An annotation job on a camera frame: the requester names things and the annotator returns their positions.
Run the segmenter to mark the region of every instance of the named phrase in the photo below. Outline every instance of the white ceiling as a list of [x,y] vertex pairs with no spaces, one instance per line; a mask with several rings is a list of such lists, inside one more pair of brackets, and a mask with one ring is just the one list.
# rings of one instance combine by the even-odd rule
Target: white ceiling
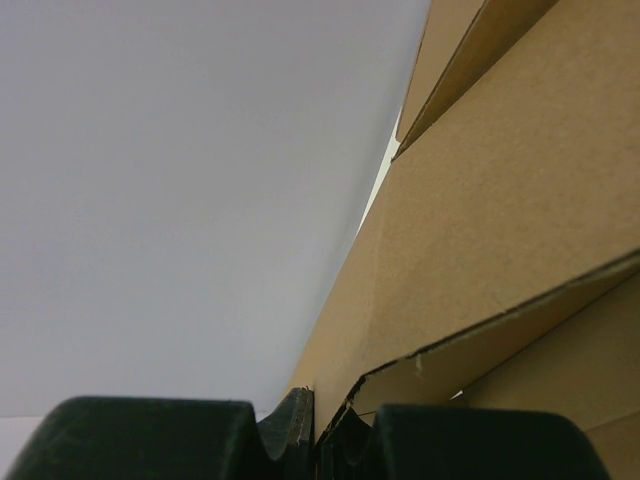
[[0,4],[0,416],[277,403],[428,0]]

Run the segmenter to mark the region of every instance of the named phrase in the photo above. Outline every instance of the white wall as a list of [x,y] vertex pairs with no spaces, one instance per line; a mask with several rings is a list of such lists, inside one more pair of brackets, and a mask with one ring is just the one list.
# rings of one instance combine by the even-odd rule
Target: white wall
[[82,394],[271,410],[427,3],[0,3],[0,417]]

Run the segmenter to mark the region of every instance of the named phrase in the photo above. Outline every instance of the cardboard panel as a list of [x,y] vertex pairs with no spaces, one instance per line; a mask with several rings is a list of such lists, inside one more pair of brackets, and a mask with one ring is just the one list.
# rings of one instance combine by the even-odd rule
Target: cardboard panel
[[[536,401],[539,400],[538,396],[529,395],[527,389],[518,389],[518,383],[511,382],[513,378],[524,381],[522,377],[525,376],[525,372],[522,369],[516,370],[513,375],[503,375],[501,377],[503,380],[501,385],[504,388],[509,388],[510,391],[519,392],[522,390],[522,396],[529,401],[527,405],[518,405],[517,407],[514,405],[502,405],[499,402],[491,402],[492,397],[490,397],[489,401],[478,403],[477,392],[475,390],[469,391],[466,387],[501,362],[522,350],[542,334],[588,305],[607,290],[619,284],[632,272],[638,270],[639,266],[640,257],[638,256],[616,263],[584,278],[570,282],[562,288],[549,292],[534,301],[527,302],[527,304],[515,308],[511,312],[499,315],[476,328],[462,332],[439,345],[427,347],[421,353],[411,355],[379,372],[374,372],[364,378],[362,386],[353,395],[351,406],[356,413],[360,414],[375,411],[383,403],[441,404],[445,403],[456,392],[465,389],[466,402],[469,406],[556,411],[547,408],[532,408],[532,406],[539,405],[536,404]],[[640,282],[636,282],[635,286],[640,287]],[[638,300],[635,306],[638,308],[634,311],[634,314],[640,312],[640,288],[637,290]],[[591,307],[587,310],[590,312],[595,310],[596,317],[597,312],[600,311],[598,308]],[[640,328],[636,330],[636,333],[640,334]],[[635,335],[635,337],[627,337],[627,340],[633,342],[633,340],[640,340],[640,338]],[[638,349],[636,355],[640,359],[640,349]],[[594,360],[589,365],[597,362],[598,360]],[[581,365],[580,360],[575,358],[574,364],[579,368]],[[640,369],[640,361],[637,361],[636,364],[637,369]],[[545,372],[544,366],[541,366],[540,370]],[[634,373],[637,373],[637,378],[640,378],[640,371]],[[561,380],[565,382],[565,390],[573,388],[570,386],[573,385],[570,378],[570,375],[565,375]],[[609,378],[613,383],[615,383],[614,379],[618,379],[616,376],[610,376]],[[638,392],[640,392],[640,382],[638,383]],[[549,391],[554,391],[553,389],[539,390],[542,390],[538,391],[538,393],[543,396],[548,395]],[[566,396],[567,401],[569,398],[575,399],[575,396],[576,394]],[[640,400],[640,395],[636,397],[632,401],[634,405]],[[557,401],[564,402],[565,400],[563,397]]]
[[318,434],[366,372],[640,246],[639,18],[561,0],[394,162],[290,382]]
[[555,412],[583,430],[640,411],[640,274],[465,395],[471,407]]
[[556,2],[486,0],[435,87],[428,83],[425,85],[429,88],[429,97],[419,107],[420,111],[408,132],[402,136],[397,155],[404,152],[462,97]]
[[484,0],[432,0],[396,138],[402,142]]
[[640,412],[595,428],[587,432],[587,437],[611,478],[640,478]]

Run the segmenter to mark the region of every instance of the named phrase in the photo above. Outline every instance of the black object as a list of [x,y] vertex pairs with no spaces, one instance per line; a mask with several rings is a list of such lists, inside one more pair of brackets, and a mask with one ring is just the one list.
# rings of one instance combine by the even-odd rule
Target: black object
[[609,478],[584,434],[548,413],[388,405],[373,428],[347,412],[321,448],[322,480]]
[[307,389],[258,424],[244,402],[79,398],[47,416],[7,480],[609,478],[586,437],[545,413],[392,405],[373,427],[348,411],[312,441]]
[[7,480],[307,479],[313,393],[256,425],[246,402],[77,398],[53,410]]

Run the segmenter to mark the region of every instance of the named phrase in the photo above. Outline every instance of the brown cardboard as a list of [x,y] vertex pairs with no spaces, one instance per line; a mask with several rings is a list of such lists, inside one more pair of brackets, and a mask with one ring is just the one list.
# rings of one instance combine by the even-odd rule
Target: brown cardboard
[[639,345],[636,274],[465,388],[465,399],[564,415],[587,432],[614,478],[640,478]]
[[[562,321],[637,268],[639,19],[635,0],[560,0],[394,162],[290,382],[315,390],[317,434],[367,372],[536,299],[573,299]],[[556,322],[530,318],[507,356]]]
[[640,413],[594,428],[587,432],[587,437],[611,478],[636,480],[640,477]]
[[484,0],[431,0],[396,139],[402,142]]
[[350,394],[350,406],[361,414],[383,403],[442,404],[462,389],[466,403],[474,406],[465,387],[618,285],[639,266],[640,258],[635,256],[590,272],[367,374]]
[[[419,74],[423,70],[428,70],[429,75],[419,75],[415,81],[411,80],[407,102],[403,108],[408,113],[405,115],[404,125],[402,119],[401,124],[398,125],[400,132],[398,139],[402,138],[402,140],[396,156],[404,152],[451,105],[462,97],[556,2],[557,0],[527,0],[524,2],[521,0],[485,0],[444,72],[439,70],[441,66],[438,63],[439,57],[432,60],[433,65],[427,58],[424,58],[426,54],[433,55],[431,50],[439,50],[439,45],[423,45],[421,50],[425,49],[426,54],[419,55],[418,61],[423,61],[427,65],[422,66],[417,63],[414,71]],[[474,3],[474,5],[467,5],[467,10],[475,7],[475,2],[469,3]],[[448,13],[447,17],[453,16],[453,12],[449,12],[450,9],[453,9],[453,5],[447,6],[445,9]],[[465,19],[468,18],[470,11],[464,13]],[[459,25],[456,24],[454,31],[450,32],[450,37],[447,37],[448,42],[454,41],[453,37],[456,37],[458,27]],[[428,24],[425,29],[426,33],[428,33]],[[447,51],[443,51],[443,55],[449,54],[449,44],[445,43],[445,45]],[[435,84],[431,83],[434,77],[437,78]],[[407,127],[406,124],[409,120],[411,124]],[[406,133],[401,130],[401,127],[407,127]]]

